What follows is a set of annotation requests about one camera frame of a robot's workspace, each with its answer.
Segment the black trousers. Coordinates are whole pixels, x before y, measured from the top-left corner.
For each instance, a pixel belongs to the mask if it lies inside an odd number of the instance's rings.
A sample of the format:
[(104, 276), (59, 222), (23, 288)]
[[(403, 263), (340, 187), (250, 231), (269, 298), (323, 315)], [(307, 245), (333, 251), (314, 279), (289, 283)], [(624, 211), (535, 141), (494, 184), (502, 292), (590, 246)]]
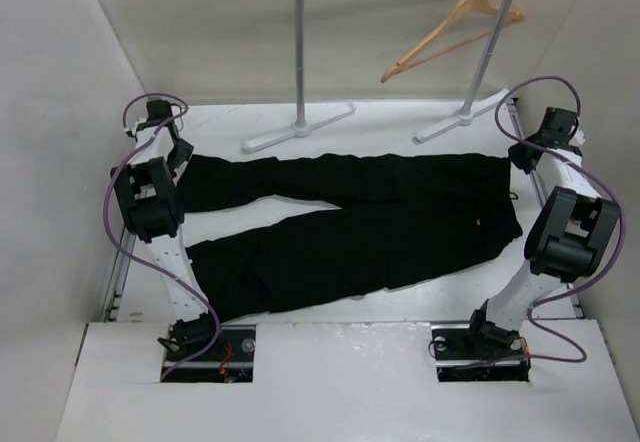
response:
[(189, 214), (279, 196), (327, 209), (188, 248), (221, 321), (399, 289), (498, 257), (523, 231), (511, 165), (477, 153), (191, 158), (177, 184)]

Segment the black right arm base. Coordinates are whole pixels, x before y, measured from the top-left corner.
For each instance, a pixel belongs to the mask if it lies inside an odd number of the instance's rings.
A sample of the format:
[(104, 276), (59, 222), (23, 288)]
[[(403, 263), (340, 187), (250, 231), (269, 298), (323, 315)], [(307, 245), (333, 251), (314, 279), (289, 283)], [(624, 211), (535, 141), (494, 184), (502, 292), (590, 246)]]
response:
[(473, 338), (466, 323), (433, 324), (428, 352), (439, 382), (528, 382), (531, 363), (524, 358), (528, 343)]

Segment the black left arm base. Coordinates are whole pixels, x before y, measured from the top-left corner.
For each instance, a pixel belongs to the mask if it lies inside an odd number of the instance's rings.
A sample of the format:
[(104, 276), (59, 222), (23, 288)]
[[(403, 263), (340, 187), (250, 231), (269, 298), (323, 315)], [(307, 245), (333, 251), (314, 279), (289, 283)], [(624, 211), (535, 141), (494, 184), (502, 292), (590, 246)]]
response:
[(254, 375), (257, 327), (255, 325), (223, 325), (215, 344), (190, 361), (183, 359), (200, 351), (210, 341), (201, 337), (195, 342), (178, 342), (171, 330), (157, 339), (164, 349), (161, 378), (165, 383), (251, 383)]

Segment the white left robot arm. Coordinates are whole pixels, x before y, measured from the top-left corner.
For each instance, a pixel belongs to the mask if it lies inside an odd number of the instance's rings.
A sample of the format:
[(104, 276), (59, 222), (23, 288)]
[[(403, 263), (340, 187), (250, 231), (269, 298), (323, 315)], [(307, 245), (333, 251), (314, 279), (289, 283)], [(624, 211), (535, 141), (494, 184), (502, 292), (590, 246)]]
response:
[(135, 148), (111, 170), (111, 191), (105, 200), (117, 201), (126, 229), (150, 251), (147, 265), (160, 273), (170, 295), (176, 321), (159, 343), (174, 356), (196, 353), (202, 360), (214, 360), (223, 352), (225, 338), (187, 255), (185, 209), (177, 190), (193, 154), (176, 125), (187, 108), (168, 94), (142, 98), (147, 116), (124, 126)]

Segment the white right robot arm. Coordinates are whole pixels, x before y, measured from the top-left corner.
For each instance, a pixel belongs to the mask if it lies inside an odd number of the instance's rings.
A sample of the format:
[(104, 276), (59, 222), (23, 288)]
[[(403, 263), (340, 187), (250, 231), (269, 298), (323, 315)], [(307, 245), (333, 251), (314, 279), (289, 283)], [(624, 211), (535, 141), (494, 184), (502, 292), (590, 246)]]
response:
[(563, 284), (598, 269), (621, 215), (619, 204), (599, 196), (581, 172), (582, 153), (572, 139), (578, 115), (549, 107), (539, 130), (509, 148), (511, 162), (535, 171), (547, 199), (524, 246), (524, 262), (497, 295), (476, 309), (464, 346), (483, 358), (509, 347), (528, 311)]

